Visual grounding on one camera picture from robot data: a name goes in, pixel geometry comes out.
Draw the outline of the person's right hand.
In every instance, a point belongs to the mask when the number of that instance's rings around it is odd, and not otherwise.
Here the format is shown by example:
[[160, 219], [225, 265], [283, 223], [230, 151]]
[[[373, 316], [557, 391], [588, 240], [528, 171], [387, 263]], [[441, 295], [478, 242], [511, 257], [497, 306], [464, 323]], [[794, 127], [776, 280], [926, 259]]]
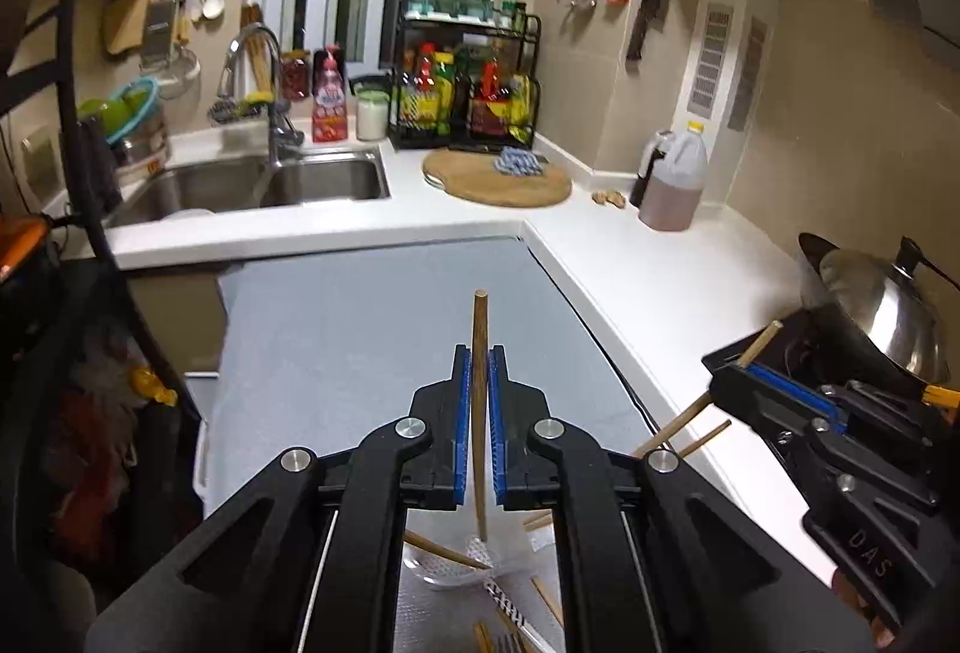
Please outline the person's right hand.
[[893, 643], [895, 633], [884, 624], [882, 617], [862, 598], [861, 594], [857, 593], [856, 587], [848, 578], [844, 577], [839, 568], [833, 572], [830, 586], [832, 587], [833, 593], [835, 593], [846, 606], [856, 611], [862, 619], [866, 619], [869, 623], [872, 638], [874, 639], [874, 646], [877, 650], [885, 650], [887, 646]]

